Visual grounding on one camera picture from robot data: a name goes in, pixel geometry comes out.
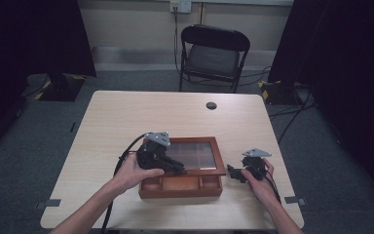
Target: gray carpet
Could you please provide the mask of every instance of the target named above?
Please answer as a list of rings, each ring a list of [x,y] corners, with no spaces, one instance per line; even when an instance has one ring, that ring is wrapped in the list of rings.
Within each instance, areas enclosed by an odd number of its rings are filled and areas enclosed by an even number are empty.
[[[258,73],[247,71],[245,74]],[[260,76],[244,77],[241,84]],[[45,75],[29,77],[26,94],[38,88]],[[184,83],[184,92],[230,93],[224,83]],[[176,71],[100,71],[89,78],[75,102],[37,101],[28,97],[24,109],[0,140],[0,233],[48,233],[41,228],[43,210],[79,128],[92,94],[97,90],[178,90]],[[299,91],[302,99],[307,90]],[[238,88],[258,94],[256,83]],[[267,105],[270,114],[289,106]],[[279,138],[293,114],[272,117]],[[280,142],[295,193],[301,206],[305,233],[374,233],[374,184],[363,168],[337,143],[320,111],[309,108],[292,122]]]

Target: chair seat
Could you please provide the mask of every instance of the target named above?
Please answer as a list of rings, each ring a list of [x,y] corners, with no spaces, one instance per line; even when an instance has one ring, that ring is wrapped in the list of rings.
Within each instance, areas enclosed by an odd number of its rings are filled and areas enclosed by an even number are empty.
[[[238,72],[239,52],[193,45],[185,72],[219,75],[234,79]]]

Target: wooden box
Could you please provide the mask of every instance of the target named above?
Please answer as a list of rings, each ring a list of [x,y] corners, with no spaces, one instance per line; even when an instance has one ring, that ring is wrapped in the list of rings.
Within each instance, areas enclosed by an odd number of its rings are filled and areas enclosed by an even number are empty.
[[[187,174],[146,178],[139,185],[141,198],[216,197],[223,191],[226,169],[215,137],[171,138],[167,155],[184,164]]]

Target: person's left hand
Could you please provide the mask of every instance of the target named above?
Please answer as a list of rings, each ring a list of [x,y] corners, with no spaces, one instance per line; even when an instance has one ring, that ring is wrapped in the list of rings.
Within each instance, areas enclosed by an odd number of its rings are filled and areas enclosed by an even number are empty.
[[[130,153],[110,182],[117,189],[117,195],[120,195],[128,189],[135,187],[147,177],[161,176],[163,174],[163,169],[141,169],[136,161],[136,153]]]

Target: forearm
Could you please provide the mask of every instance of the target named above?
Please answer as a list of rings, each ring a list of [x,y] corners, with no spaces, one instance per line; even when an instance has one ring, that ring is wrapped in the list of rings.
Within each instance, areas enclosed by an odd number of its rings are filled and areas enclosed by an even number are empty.
[[[272,202],[266,207],[266,210],[270,214],[279,234],[303,233],[279,202]]]
[[[51,233],[88,233],[115,197],[124,193],[109,181],[80,209],[58,225]]]

